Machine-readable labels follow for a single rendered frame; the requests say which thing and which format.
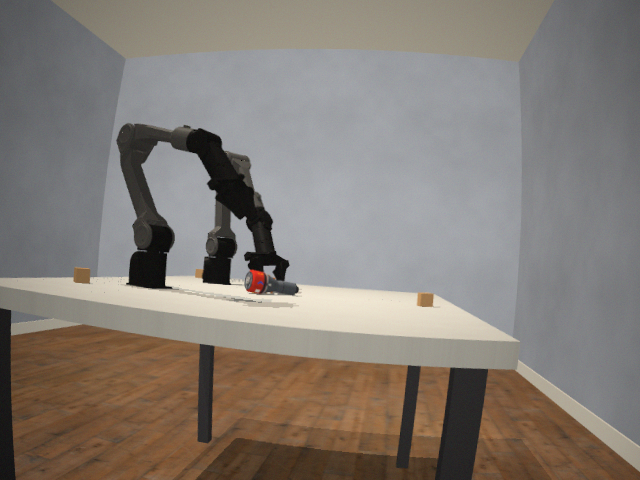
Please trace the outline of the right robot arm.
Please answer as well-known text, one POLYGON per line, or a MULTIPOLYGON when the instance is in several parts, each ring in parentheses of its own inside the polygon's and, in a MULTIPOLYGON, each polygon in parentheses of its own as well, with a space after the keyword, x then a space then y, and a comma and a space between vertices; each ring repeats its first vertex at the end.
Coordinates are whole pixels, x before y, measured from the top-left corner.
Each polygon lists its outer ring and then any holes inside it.
POLYGON ((167 253, 174 245, 175 234, 156 210, 141 164, 145 163, 158 141, 171 142, 174 149, 196 153, 209 176, 218 165, 231 162, 220 149, 221 138, 202 128, 198 131, 184 125, 169 130, 152 125, 134 125, 125 124, 116 140, 121 169, 137 216, 132 225, 134 242, 137 250, 143 250, 131 256, 129 283, 126 285, 172 289, 165 286, 165 279, 167 253))

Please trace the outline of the grey hose nozzle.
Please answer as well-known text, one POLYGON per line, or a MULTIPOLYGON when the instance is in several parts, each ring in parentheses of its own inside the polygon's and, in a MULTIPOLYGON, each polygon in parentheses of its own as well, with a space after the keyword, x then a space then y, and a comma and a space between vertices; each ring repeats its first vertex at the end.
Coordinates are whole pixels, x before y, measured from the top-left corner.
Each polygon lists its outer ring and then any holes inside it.
POLYGON ((264 294, 278 292, 287 295, 295 295, 299 291, 296 283, 277 281, 270 275, 250 270, 245 277, 245 289, 247 292, 264 294))

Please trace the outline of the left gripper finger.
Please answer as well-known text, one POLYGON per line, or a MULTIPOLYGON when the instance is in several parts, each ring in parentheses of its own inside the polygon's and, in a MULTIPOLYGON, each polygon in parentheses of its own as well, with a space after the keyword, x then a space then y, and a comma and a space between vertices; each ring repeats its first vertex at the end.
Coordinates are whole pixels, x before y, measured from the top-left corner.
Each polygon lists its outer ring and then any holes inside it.
POLYGON ((249 260, 250 262, 248 263, 248 268, 250 270, 255 270, 255 271, 260 271, 260 272, 264 272, 263 269, 263 261, 264 258, 257 256, 257 257, 252 257, 251 260, 249 260))
POLYGON ((281 261, 275 267, 273 274, 275 275, 275 278, 277 281, 285 281, 285 274, 286 274, 287 267, 288 267, 288 262, 286 261, 281 261))

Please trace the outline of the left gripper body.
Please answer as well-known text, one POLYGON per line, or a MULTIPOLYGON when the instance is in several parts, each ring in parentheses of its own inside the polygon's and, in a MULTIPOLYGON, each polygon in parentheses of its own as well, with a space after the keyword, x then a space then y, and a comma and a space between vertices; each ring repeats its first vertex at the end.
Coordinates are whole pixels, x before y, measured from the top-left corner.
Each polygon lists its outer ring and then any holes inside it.
POLYGON ((246 252, 244 255, 245 261, 251 260, 252 257, 255 258, 257 256, 260 256, 264 258, 263 266, 274 266, 274 265, 277 266, 278 263, 280 263, 281 261, 288 262, 288 267, 290 266, 288 260, 285 260, 276 254, 276 251, 274 249, 274 244, 270 240, 262 240, 256 243, 255 251, 256 252, 246 252))

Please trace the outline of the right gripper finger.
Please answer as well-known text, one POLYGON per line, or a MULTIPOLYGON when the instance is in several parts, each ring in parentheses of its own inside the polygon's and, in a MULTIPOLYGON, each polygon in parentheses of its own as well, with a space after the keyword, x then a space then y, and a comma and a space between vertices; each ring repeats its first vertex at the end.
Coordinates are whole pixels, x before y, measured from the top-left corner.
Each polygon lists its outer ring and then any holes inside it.
POLYGON ((236 183, 222 186, 215 199, 225 205, 239 220, 247 215, 246 208, 241 200, 239 187, 236 183))
POLYGON ((240 190, 241 200, 247 210, 245 216, 250 222, 258 217, 255 204, 254 204, 254 190, 252 187, 247 186, 244 190, 240 190))

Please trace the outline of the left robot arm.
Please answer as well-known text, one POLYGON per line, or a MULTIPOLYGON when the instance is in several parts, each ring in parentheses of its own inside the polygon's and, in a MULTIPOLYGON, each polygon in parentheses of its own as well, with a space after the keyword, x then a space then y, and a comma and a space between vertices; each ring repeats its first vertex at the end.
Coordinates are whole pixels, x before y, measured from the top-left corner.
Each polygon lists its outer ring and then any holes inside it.
MULTIPOLYGON (((224 151, 230 159, 236 172, 244 174, 243 181, 254 190, 250 168, 251 163, 248 156, 239 155, 229 151, 224 151), (248 158, 248 159, 247 159, 248 158)), ((272 239, 273 220, 270 214, 265 211, 261 200, 261 195, 254 190, 254 202, 258 217, 250 222, 246 219, 246 225, 252 232, 254 246, 262 240, 272 239), (261 211, 262 210, 262 211, 261 211)), ((204 257, 204 269, 202 273, 203 283, 230 284, 231 259, 237 252, 236 235, 231 230, 231 211, 218 202, 215 202, 215 228, 208 233, 206 251, 208 256, 204 257), (223 238, 220 238, 223 237, 223 238), (236 249, 236 250, 235 250, 236 249), (220 258, 224 257, 224 258, 220 258), (208 278, 208 279, 206 279, 208 278)))

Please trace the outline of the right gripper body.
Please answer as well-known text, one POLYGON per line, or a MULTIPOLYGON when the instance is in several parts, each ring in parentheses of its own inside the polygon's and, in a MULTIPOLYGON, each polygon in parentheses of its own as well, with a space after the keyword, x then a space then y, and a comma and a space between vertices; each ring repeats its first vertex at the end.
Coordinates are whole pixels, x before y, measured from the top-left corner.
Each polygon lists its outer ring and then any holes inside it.
POLYGON ((210 178, 207 185, 210 190, 215 190, 217 193, 219 193, 218 190, 221 190, 223 185, 227 186, 230 183, 239 184, 239 193, 240 190, 244 190, 247 187, 243 181, 244 174, 237 174, 231 163, 222 163, 215 167, 210 173, 210 178))

